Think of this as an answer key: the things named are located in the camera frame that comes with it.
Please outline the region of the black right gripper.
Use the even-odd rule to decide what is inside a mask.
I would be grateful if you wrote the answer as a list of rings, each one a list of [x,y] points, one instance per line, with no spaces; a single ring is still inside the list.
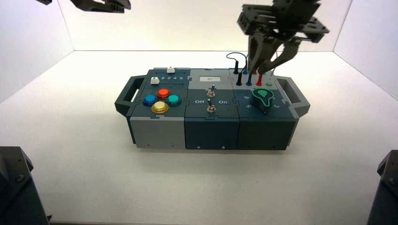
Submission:
[[[264,74],[293,59],[300,41],[318,43],[329,29],[314,17],[319,0],[274,0],[272,5],[243,4],[237,24],[248,40],[248,73]],[[283,45],[282,53],[271,60]]]

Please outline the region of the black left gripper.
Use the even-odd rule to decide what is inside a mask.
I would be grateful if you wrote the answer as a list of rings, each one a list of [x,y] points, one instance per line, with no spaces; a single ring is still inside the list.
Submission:
[[[119,13],[131,10],[129,0],[70,0],[75,7],[86,12]]]

